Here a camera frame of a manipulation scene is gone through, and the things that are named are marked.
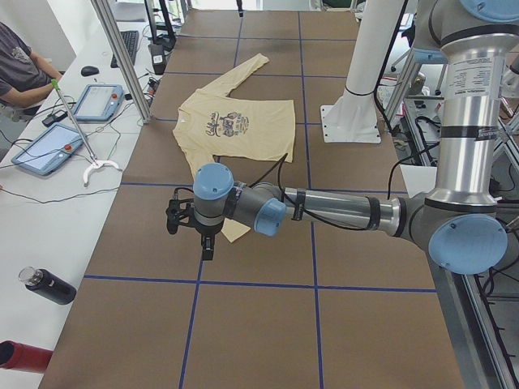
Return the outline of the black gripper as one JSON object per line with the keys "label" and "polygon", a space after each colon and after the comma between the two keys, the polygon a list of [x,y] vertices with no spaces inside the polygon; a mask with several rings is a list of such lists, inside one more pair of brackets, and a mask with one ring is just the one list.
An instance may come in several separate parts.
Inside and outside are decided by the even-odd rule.
{"label": "black gripper", "polygon": [[193,228],[201,236],[203,261],[213,260],[215,237],[222,230],[222,216],[203,216],[195,210],[195,199],[180,199],[180,190],[193,192],[188,188],[175,188],[173,198],[165,210],[167,216],[166,228],[169,234],[174,235],[180,226]]}

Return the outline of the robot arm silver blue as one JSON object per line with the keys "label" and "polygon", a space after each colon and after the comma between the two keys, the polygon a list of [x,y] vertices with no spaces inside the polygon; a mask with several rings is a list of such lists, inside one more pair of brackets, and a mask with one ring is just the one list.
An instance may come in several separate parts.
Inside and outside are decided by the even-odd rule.
{"label": "robot arm silver blue", "polygon": [[168,231],[195,229],[202,257],[210,260],[225,219],[267,236],[276,234],[285,218],[308,219],[405,239],[453,273],[487,271],[508,249],[489,184],[504,63],[517,42],[515,1],[419,3],[414,46],[438,49],[446,57],[447,91],[437,166],[404,169],[410,198],[381,200],[267,182],[247,185],[225,165],[211,163],[195,175],[191,198],[170,200]]}

